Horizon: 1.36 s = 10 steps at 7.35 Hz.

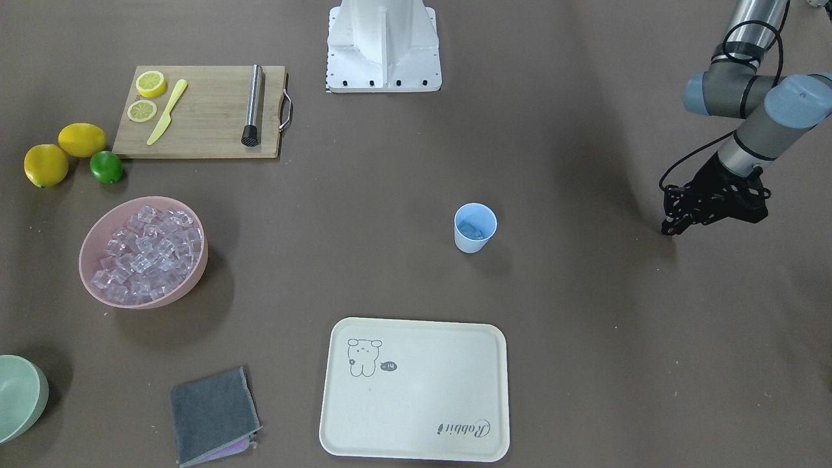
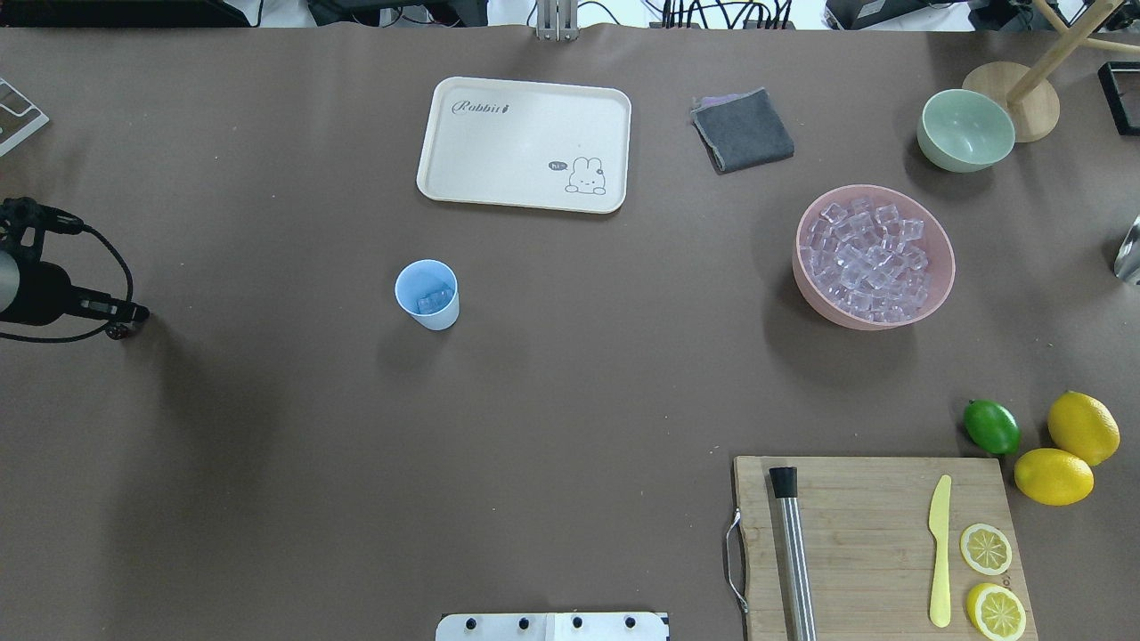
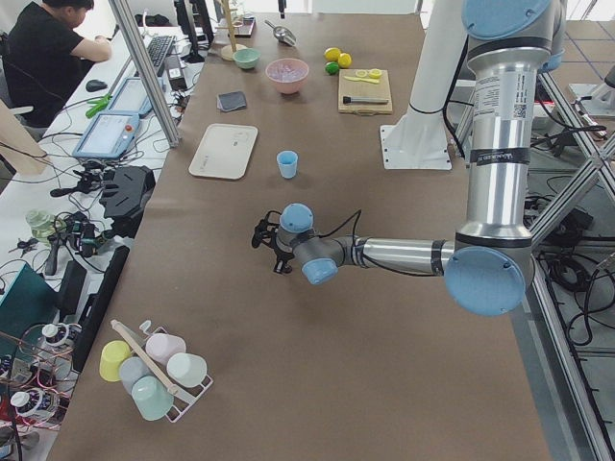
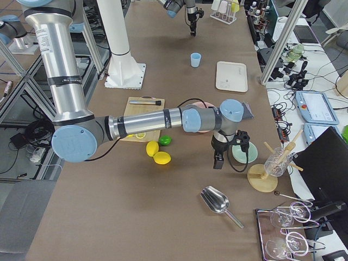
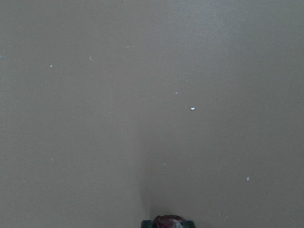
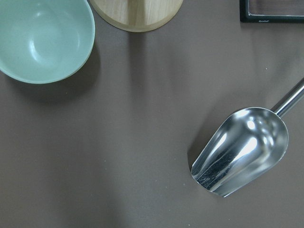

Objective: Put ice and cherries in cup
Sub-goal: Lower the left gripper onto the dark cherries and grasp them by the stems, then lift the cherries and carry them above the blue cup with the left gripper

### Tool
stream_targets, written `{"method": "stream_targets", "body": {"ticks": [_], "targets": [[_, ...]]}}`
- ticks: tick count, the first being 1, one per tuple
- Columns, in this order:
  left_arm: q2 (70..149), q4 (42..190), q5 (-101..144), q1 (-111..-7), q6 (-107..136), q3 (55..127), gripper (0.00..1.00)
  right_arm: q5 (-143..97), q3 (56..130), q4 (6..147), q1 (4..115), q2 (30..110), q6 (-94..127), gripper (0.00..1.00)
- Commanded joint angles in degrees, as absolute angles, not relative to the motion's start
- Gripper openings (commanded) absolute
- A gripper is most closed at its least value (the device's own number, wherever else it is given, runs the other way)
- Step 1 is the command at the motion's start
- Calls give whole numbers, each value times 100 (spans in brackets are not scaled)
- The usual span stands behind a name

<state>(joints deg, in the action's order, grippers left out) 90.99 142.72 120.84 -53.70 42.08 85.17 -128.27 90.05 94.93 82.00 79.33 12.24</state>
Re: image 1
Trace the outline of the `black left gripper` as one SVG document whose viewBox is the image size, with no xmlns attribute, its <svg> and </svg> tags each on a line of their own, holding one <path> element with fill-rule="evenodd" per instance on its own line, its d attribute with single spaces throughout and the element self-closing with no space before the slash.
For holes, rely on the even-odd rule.
<svg viewBox="0 0 832 468">
<path fill-rule="evenodd" d="M 746 180 L 726 168 L 717 153 L 695 173 L 689 184 L 692 212 L 695 215 L 740 215 L 746 211 Z M 662 221 L 664 236 L 678 236 L 690 226 L 688 213 L 666 213 Z"/>
</svg>

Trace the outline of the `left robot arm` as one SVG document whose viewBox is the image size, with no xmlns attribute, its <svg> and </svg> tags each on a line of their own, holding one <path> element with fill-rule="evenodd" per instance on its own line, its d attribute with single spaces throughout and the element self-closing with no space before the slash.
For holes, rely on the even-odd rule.
<svg viewBox="0 0 832 468">
<path fill-rule="evenodd" d="M 768 216 L 772 195 L 761 181 L 768 166 L 831 112 L 828 72 L 773 76 L 758 70 L 774 45 L 783 50 L 787 1 L 740 1 L 705 72 L 690 78 L 683 103 L 689 112 L 740 118 L 737 130 L 715 141 L 718 149 L 681 186 L 660 183 L 662 233 L 732 218 L 757 223 Z"/>
</svg>

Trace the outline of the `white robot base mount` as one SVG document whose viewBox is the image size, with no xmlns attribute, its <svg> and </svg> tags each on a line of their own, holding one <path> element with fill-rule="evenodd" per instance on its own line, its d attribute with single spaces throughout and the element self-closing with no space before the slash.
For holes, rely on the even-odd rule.
<svg viewBox="0 0 832 468">
<path fill-rule="evenodd" d="M 422 1 L 343 1 L 329 11 L 325 89 L 436 92 L 443 77 L 436 12 Z"/>
</svg>

